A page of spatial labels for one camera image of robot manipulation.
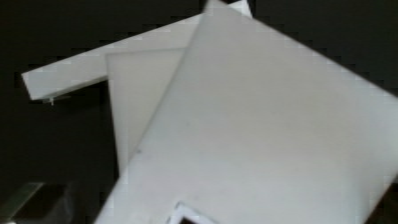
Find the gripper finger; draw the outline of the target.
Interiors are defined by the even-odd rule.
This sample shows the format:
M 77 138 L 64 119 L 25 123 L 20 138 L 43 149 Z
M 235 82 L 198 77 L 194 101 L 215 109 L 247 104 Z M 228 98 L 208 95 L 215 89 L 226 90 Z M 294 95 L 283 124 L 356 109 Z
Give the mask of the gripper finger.
M 0 205 L 0 224 L 73 224 L 70 186 L 29 182 Z

